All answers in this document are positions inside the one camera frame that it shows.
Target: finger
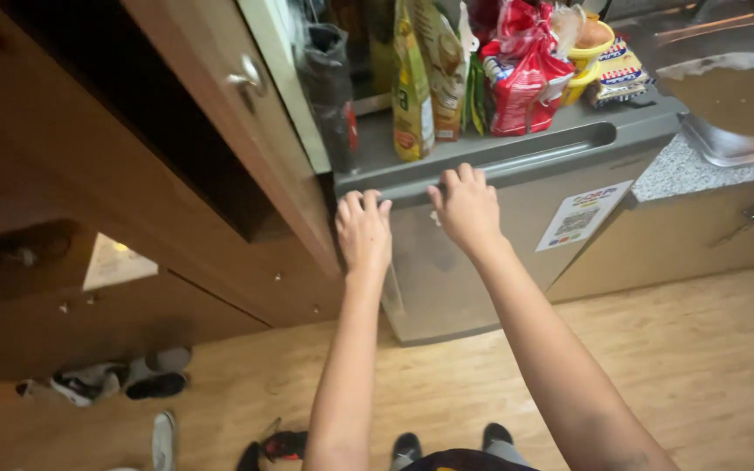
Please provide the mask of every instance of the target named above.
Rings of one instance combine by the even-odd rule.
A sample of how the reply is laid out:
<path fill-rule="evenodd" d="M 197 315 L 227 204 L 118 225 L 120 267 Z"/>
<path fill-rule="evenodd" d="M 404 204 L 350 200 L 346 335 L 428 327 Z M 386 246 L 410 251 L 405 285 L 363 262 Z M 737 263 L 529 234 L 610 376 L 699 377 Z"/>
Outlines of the finger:
<path fill-rule="evenodd" d="M 473 169 L 473 178 L 476 180 L 476 183 L 480 184 L 481 186 L 487 185 L 487 179 L 484 177 L 484 170 L 482 170 L 481 168 Z"/>
<path fill-rule="evenodd" d="M 339 201 L 339 206 L 336 209 L 336 219 L 339 222 L 348 222 L 351 220 L 351 211 L 348 210 L 348 203 L 345 198 Z"/>
<path fill-rule="evenodd" d="M 455 170 L 444 170 L 444 173 L 441 174 L 441 182 L 446 186 L 446 189 L 452 189 L 455 188 L 456 185 L 460 184 L 462 182 L 461 179 L 459 179 L 458 174 Z"/>
<path fill-rule="evenodd" d="M 366 211 L 376 211 L 377 210 L 377 197 L 380 195 L 380 192 L 376 189 L 367 189 L 365 190 L 365 196 L 363 197 L 363 208 Z"/>
<path fill-rule="evenodd" d="M 389 213 L 391 212 L 391 199 L 386 199 L 382 203 L 380 203 L 380 208 L 378 208 L 378 211 L 380 212 L 380 218 L 383 219 L 383 223 L 386 227 L 389 227 Z"/>
<path fill-rule="evenodd" d="M 473 167 L 470 166 L 468 163 L 464 163 L 458 166 L 458 177 L 462 179 L 463 183 L 469 183 L 472 182 L 475 178 L 473 177 Z"/>
<path fill-rule="evenodd" d="M 430 185 L 426 187 L 426 193 L 430 196 L 430 201 L 432 201 L 435 210 L 440 211 L 444 209 L 444 195 L 441 194 L 441 190 L 438 187 Z"/>
<path fill-rule="evenodd" d="M 360 203 L 362 197 L 363 194 L 359 191 L 349 191 L 348 194 L 345 195 L 345 202 L 348 203 L 348 210 L 351 213 L 351 216 L 363 212 L 363 206 Z"/>

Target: stainless steel sink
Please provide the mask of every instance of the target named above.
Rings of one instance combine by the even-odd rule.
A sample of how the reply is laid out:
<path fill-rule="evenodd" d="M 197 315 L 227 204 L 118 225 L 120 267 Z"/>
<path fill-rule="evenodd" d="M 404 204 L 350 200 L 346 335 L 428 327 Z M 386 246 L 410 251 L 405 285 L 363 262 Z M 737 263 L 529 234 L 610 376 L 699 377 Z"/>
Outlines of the stainless steel sink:
<path fill-rule="evenodd" d="M 612 25 L 651 73 L 713 55 L 754 53 L 754 2 L 732 2 L 709 10 L 702 23 L 692 12 L 679 8 Z M 663 95 L 672 95 L 666 87 L 657 84 L 657 88 Z M 681 132 L 714 165 L 754 162 L 753 136 L 729 132 L 694 114 L 686 116 Z"/>

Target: hand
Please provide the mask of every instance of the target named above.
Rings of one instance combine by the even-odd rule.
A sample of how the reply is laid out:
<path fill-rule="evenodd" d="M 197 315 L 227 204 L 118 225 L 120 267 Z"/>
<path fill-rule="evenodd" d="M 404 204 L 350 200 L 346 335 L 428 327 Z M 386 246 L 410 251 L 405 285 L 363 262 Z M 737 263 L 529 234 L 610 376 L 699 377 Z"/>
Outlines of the hand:
<path fill-rule="evenodd" d="M 378 196 L 380 192 L 375 189 L 365 195 L 352 191 L 339 201 L 336 230 L 349 273 L 377 272 L 383 276 L 391 263 L 391 201 L 386 199 L 378 208 Z"/>
<path fill-rule="evenodd" d="M 426 193 L 450 239 L 469 256 L 497 246 L 503 240 L 499 204 L 496 188 L 487 185 L 484 172 L 461 164 L 457 170 L 446 170 L 441 182 L 446 186 L 446 196 L 434 186 L 429 186 Z"/>

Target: fridge door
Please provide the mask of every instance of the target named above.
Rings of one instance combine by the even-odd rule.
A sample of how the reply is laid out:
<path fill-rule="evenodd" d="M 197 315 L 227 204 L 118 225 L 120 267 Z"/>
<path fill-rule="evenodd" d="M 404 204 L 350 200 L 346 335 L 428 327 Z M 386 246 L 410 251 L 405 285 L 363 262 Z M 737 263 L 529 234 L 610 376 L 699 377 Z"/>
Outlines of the fridge door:
<path fill-rule="evenodd" d="M 540 289 L 546 290 L 566 269 L 589 234 L 579 241 L 537 252 L 561 203 L 574 195 L 627 183 L 603 219 L 641 175 L 679 126 L 666 114 L 642 126 L 607 126 L 594 132 L 612 138 L 592 139 L 599 145 L 559 147 L 514 161 L 482 165 L 489 184 L 497 187 L 503 234 Z M 499 327 L 494 306 L 475 268 L 435 222 L 425 202 L 426 184 L 415 182 L 383 190 L 394 201 L 391 228 L 393 262 L 386 277 L 383 307 L 405 346 L 423 345 L 480 334 Z M 600 225 L 601 220 L 593 225 Z M 555 229 L 560 218 L 555 221 Z"/>

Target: forearm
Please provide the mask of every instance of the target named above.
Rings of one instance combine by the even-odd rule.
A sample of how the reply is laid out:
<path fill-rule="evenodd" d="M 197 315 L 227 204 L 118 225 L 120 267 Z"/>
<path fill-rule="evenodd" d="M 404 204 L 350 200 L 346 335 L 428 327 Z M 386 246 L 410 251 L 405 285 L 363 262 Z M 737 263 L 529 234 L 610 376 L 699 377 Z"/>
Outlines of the forearm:
<path fill-rule="evenodd" d="M 573 469 L 675 469 L 508 241 L 472 257 L 519 369 Z"/>
<path fill-rule="evenodd" d="M 377 313 L 384 273 L 350 273 L 310 415 L 308 471 L 368 468 Z"/>

